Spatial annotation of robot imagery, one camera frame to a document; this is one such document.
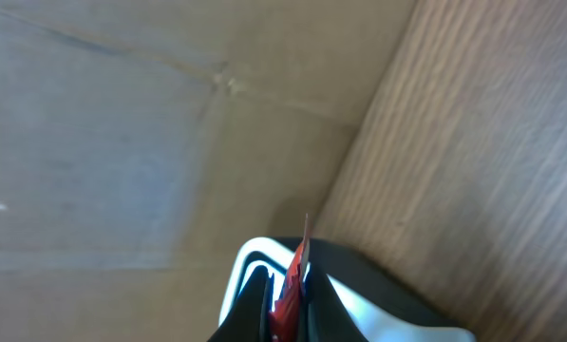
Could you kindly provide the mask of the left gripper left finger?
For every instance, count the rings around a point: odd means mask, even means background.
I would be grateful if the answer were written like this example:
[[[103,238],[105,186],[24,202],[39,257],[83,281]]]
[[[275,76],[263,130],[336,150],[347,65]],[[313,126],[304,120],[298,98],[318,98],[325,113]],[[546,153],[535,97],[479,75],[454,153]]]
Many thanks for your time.
[[[271,342],[269,312],[273,285],[268,269],[257,266],[208,342]]]

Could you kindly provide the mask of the red Nescafe stick sachet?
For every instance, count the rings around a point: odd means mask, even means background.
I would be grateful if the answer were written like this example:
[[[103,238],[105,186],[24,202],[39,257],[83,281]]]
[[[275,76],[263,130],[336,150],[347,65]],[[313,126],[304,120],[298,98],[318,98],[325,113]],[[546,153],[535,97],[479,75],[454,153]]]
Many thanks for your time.
[[[274,303],[274,310],[270,312],[273,341],[292,342],[296,340],[304,294],[304,278],[310,256],[310,240],[309,215],[306,215],[303,238],[293,254],[281,294]]]

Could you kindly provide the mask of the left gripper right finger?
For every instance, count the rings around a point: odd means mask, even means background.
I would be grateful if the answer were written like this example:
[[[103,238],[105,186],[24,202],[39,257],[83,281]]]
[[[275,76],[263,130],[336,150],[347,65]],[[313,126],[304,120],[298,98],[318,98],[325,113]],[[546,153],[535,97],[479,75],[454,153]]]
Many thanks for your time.
[[[317,266],[311,266],[305,278],[296,341],[368,342]]]

